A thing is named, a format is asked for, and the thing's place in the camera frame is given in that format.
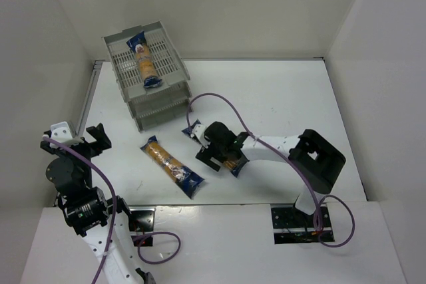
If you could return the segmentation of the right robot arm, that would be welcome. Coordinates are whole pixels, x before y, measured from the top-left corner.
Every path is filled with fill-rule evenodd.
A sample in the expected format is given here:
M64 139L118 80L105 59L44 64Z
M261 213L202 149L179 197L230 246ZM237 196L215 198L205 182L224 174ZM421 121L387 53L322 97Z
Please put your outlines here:
M320 200L331 193L346 163L337 148L311 129L299 136L252 137L248 132L236 135L221 122L209 126L196 122L190 136L202 146L196 158L216 171L226 162L237 166L257 160L289 164L304 182L294 206L307 215L313 215Z

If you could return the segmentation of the grey stacked tray shelf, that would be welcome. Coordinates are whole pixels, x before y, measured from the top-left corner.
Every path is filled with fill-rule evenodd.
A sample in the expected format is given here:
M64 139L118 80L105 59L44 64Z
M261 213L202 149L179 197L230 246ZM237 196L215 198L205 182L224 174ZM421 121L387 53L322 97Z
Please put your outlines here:
M127 45L127 41L141 32L146 37L153 67L162 80L157 88L144 88L135 53ZM190 75L160 21L105 36L103 41L120 93L138 131L186 114L191 98Z

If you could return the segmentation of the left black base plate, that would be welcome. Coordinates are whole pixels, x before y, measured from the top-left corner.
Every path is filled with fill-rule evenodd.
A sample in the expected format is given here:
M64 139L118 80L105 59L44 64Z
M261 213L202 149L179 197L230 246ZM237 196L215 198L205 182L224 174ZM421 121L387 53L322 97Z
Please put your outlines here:
M140 237L154 231L155 208L133 207L130 208L130 212L131 217L129 218L128 227L134 246L137 247L141 243L141 247L152 247L152 236L142 241Z

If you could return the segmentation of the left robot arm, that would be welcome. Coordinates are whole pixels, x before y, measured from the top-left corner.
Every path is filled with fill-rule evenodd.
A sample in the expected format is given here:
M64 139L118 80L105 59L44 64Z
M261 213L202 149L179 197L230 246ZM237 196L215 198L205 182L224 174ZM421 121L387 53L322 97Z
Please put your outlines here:
M128 223L132 218L126 202L114 194L106 199L93 185L92 173L99 169L92 158L111 148L102 124L87 128L93 137L87 142L68 122L51 125L44 132L40 147L56 158L47 166L46 178L57 191L57 205L66 224L94 253L99 267L92 280L104 274L109 283L154 283L136 259Z

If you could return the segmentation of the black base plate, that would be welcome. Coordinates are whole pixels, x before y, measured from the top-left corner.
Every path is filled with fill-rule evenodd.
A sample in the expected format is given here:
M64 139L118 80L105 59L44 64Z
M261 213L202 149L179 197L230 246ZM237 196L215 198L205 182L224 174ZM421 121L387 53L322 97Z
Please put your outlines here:
M134 246L137 247L141 243L141 247L152 247L152 236L142 241L140 237L154 231L155 208L133 207L130 208L130 212L131 217L129 218L128 227Z
M335 241L326 206L321 207L323 217L323 229L321 231L316 231L313 215L307 215L293 206L272 206L270 210L276 245L319 243L319 236L326 243Z

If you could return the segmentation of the aluminium rail left edge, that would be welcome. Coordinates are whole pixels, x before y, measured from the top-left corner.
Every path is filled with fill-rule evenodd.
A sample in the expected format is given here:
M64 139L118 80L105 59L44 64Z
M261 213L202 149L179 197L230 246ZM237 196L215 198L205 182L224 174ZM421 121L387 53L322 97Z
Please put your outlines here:
M86 128L86 123L87 123L87 118L89 115L89 110L93 101L93 97L95 94L95 90L97 87L97 82L99 80L99 76L101 73L101 69L103 66L104 60L96 60L94 65L93 65L93 69L92 69L92 73L91 73L91 79L89 81L89 86L88 89L86 91L85 94L85 98L84 98L84 102L83 102L83 107L81 109L81 113L79 116L79 119L77 121L77 124L74 125L73 122L71 120L67 121L67 127L72 129L75 136L83 136L83 134L85 133L85 128Z

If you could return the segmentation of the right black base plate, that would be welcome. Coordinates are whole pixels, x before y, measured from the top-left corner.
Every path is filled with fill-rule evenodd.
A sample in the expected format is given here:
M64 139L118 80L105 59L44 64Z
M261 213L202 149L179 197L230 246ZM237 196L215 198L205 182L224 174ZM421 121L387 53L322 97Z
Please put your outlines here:
M323 217L323 229L321 231L316 231L313 215L307 215L293 206L272 206L270 210L276 245L319 243L319 236L326 243L335 241L326 206L321 207Z

